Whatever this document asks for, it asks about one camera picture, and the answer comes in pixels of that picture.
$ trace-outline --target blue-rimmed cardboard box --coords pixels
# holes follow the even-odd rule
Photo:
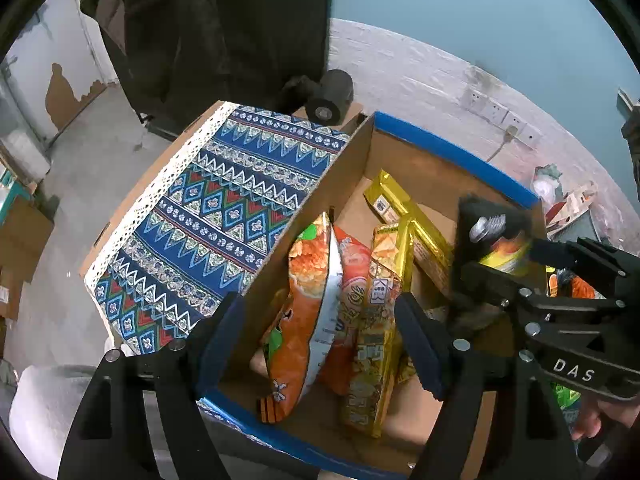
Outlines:
[[[257,342],[276,315],[270,299],[286,286],[290,245],[320,212],[333,208],[338,226],[370,243],[373,228],[380,221],[362,192],[381,168],[393,175],[451,242],[458,200],[470,192],[529,210],[534,234],[545,236],[537,197],[471,153],[380,112],[358,127],[291,219],[246,293],[247,320],[228,373],[219,387],[209,391],[201,401],[211,416],[252,440],[322,469],[358,479],[405,478],[433,428],[440,403],[421,389],[415,377],[396,386],[383,436],[373,439],[345,428],[338,420],[338,407],[343,400],[322,384],[315,384],[286,420],[277,426],[262,425],[256,419],[255,403],[270,392],[270,382],[265,377]],[[540,266],[532,267],[527,279],[533,288],[544,290],[545,275]],[[429,289],[428,280],[415,270],[414,293],[419,298],[432,298]],[[501,320],[480,333],[476,344],[508,354],[513,351],[512,341],[508,322]],[[475,478],[478,474],[494,400],[492,393],[485,394],[463,478]]]

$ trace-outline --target dark curtain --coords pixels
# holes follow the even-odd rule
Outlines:
[[[216,100],[281,112],[292,78],[319,80],[328,0],[81,0],[129,102],[176,131]]]

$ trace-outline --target electrical outlet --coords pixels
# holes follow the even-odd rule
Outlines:
[[[524,130],[525,126],[527,126],[527,123],[519,118],[516,114],[514,114],[511,110],[507,112],[507,115],[500,124],[500,127],[505,132],[510,133],[513,137],[519,136],[521,131]]]
[[[516,137],[516,139],[529,146],[532,150],[537,148],[541,138],[542,134],[540,131],[530,124],[526,124],[526,126],[524,126],[520,131],[520,134]]]
[[[490,123],[500,126],[502,120],[507,115],[507,108],[502,106],[498,101],[488,98],[480,115]]]
[[[472,86],[465,88],[465,93],[460,99],[460,104],[470,112],[479,114],[486,104],[487,96]]]

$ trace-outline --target patterned fabric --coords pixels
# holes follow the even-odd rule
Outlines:
[[[95,285],[137,353],[186,337],[226,293],[244,292],[349,137],[238,107],[122,241]]]

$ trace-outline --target yellow snack bag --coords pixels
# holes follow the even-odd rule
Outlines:
[[[414,248],[410,229],[407,217],[374,232],[354,376],[342,407],[346,425],[374,437],[382,434],[402,351],[394,304],[411,287]]]
[[[440,292],[448,297],[453,249],[437,227],[384,170],[380,170],[377,179],[364,192],[364,196],[377,215],[388,224],[398,222],[405,216],[412,219],[415,262]]]

